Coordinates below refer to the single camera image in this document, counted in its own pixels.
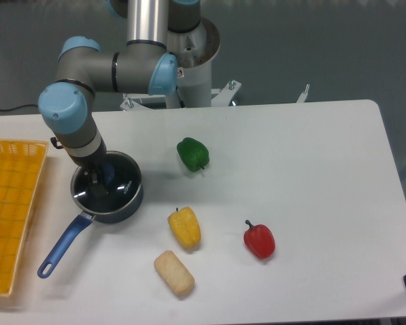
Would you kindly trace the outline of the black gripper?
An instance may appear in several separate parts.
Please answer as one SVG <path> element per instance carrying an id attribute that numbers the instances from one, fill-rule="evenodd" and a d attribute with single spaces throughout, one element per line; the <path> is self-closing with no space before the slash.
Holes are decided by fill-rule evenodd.
<path id="1" fill-rule="evenodd" d="M 102 164 L 106 157 L 106 145 L 101 136 L 95 136 L 91 143 L 81 148 L 68 148 L 56 137 L 51 137 L 50 142 L 56 149 L 65 150 L 76 165 L 84 169 L 92 169 L 89 188 L 95 198 L 107 196 L 105 186 L 110 183 L 110 164 Z"/>

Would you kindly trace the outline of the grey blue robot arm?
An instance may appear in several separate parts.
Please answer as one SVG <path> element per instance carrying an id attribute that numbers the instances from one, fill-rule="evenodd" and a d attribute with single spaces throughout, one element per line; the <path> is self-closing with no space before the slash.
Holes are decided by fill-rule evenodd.
<path id="1" fill-rule="evenodd" d="M 95 94 L 146 93 L 180 98 L 178 63 L 168 50 L 169 33 L 184 33 L 200 23 L 199 1 L 109 1 L 127 18 L 127 46 L 102 52 L 86 37 L 69 38 L 58 58 L 54 83 L 38 100 L 39 112 L 70 158 L 88 173 L 89 191 L 108 193 L 103 171 L 106 145 L 92 117 Z"/>

